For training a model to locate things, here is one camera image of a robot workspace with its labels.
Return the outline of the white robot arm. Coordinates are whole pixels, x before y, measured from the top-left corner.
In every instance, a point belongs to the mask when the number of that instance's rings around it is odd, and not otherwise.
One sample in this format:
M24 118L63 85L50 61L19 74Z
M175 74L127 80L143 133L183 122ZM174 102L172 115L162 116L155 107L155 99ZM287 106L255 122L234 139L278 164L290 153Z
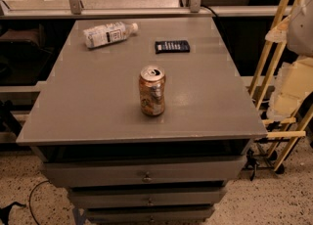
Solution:
M286 41L287 48L297 54L291 64L282 63L269 100L267 117L281 121L290 117L313 92L313 0L301 0L265 39Z

